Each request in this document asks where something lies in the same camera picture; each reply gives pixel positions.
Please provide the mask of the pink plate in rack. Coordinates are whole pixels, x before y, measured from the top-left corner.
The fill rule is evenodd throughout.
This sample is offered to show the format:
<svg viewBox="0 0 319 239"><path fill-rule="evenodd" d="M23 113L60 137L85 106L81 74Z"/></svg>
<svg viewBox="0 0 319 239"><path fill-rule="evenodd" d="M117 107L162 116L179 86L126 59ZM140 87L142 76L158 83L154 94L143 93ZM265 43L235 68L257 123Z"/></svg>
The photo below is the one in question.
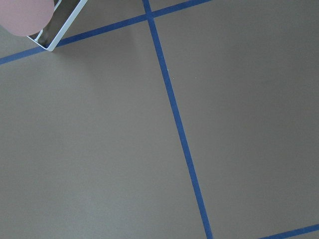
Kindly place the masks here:
<svg viewBox="0 0 319 239"><path fill-rule="evenodd" d="M52 0L2 0L0 25L13 35L29 36L45 28L53 13Z"/></svg>

